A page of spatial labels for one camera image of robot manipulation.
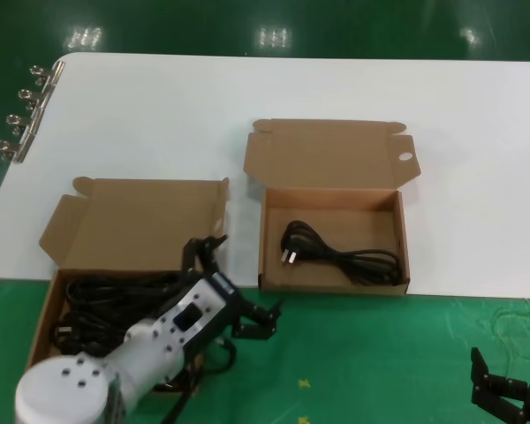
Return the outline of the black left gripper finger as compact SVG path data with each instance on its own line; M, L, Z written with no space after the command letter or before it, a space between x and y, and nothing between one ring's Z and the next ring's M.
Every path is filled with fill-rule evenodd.
M220 247L228 236L219 238L191 238L183 247L180 268L180 281L183 284L194 284L203 275L211 275L220 270L215 250Z
M282 313L283 301L270 309L242 300L236 320L231 325L231 336L238 339L268 340L276 334L277 320Z

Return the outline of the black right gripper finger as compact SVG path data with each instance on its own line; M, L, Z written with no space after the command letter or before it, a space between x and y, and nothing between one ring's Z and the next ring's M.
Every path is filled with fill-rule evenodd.
M524 406L510 399L525 402L528 385L524 381L493 375L477 347L471 349L472 403L496 418L526 418Z

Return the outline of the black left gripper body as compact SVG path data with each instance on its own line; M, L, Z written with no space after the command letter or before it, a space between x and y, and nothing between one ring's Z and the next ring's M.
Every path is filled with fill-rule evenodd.
M202 316L188 330L188 351L201 352L240 317L241 293L229 278L216 272L199 280L189 294Z

